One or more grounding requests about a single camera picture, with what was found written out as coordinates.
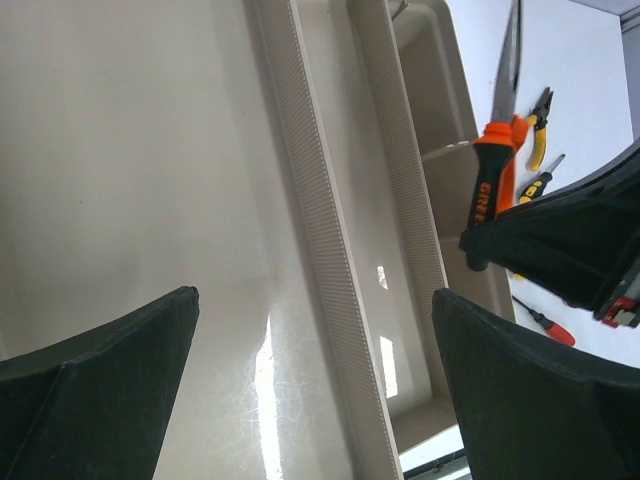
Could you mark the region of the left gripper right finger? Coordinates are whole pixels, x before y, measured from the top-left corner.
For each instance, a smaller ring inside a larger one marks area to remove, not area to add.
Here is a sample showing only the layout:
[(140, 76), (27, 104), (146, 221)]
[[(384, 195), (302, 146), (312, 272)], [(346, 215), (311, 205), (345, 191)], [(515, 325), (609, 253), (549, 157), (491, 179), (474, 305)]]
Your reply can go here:
[(638, 478), (638, 369), (449, 289), (434, 293), (432, 320), (473, 478)]

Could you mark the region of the yellow handled pliers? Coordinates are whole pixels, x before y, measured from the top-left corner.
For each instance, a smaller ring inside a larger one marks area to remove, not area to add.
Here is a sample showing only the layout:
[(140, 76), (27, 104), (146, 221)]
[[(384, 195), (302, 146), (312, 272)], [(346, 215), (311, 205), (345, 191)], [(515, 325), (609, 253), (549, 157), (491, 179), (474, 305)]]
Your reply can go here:
[(528, 125), (533, 129), (534, 139), (532, 152), (526, 163), (526, 167), (532, 172), (539, 170), (546, 154), (547, 124), (553, 95), (554, 91), (550, 87), (546, 87), (527, 117)]

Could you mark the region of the translucent brown toolbox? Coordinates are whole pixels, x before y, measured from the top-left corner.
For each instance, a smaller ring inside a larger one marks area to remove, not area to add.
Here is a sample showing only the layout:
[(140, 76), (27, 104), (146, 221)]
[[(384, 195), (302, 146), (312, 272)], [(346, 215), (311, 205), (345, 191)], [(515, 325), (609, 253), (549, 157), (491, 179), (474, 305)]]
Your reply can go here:
[(478, 130), (450, 9), (443, 1), (399, 1), (390, 10), (447, 285), (513, 321), (506, 270), (474, 272), (459, 247), (478, 170), (471, 146)]

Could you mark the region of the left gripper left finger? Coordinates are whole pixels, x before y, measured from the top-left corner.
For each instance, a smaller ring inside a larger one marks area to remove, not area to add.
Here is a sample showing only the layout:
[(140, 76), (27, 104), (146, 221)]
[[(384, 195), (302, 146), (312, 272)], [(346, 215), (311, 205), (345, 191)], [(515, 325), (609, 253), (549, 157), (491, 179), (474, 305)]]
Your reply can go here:
[(2, 361), (2, 478), (152, 478), (198, 317), (181, 287)]

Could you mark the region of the black yellow screwdriver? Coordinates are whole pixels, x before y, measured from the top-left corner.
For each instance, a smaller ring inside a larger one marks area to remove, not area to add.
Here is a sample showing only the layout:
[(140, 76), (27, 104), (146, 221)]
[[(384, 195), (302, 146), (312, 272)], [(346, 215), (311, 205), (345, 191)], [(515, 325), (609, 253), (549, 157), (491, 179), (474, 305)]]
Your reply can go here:
[(544, 171), (527, 183), (518, 196), (518, 203), (524, 204), (540, 198), (548, 184), (553, 180), (553, 172), (564, 161), (565, 154), (558, 156)]

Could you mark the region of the red handled screwdriver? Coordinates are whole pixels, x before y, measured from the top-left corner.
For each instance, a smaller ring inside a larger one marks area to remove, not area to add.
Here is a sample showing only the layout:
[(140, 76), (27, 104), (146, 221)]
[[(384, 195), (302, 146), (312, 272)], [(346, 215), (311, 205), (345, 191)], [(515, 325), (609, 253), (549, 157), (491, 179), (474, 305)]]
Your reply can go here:
[(516, 304), (523, 307), (527, 311), (529, 316), (546, 332), (546, 334), (550, 338), (568, 347), (574, 347), (576, 345), (575, 337), (560, 324), (558, 324), (554, 320), (551, 320), (538, 310), (531, 308), (519, 298), (513, 296), (512, 300)]

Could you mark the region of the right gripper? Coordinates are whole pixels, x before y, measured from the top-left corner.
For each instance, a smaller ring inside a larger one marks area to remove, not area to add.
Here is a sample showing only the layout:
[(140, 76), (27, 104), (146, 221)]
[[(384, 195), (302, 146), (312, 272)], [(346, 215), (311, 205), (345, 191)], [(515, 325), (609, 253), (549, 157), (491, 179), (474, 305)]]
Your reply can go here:
[(464, 232), (460, 247), (612, 328), (638, 327), (638, 150)]

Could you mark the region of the orange handled long-nose pliers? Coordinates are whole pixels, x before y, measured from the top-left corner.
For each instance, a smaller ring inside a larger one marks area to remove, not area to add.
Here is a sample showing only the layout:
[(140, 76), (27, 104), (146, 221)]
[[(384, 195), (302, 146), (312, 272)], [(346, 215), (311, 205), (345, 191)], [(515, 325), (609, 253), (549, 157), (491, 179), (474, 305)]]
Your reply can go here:
[(513, 1), (495, 79), (490, 122), (473, 143), (479, 170), (468, 214), (469, 230), (495, 218), (502, 172), (516, 151), (512, 122), (521, 66), (521, 21), (522, 3)]

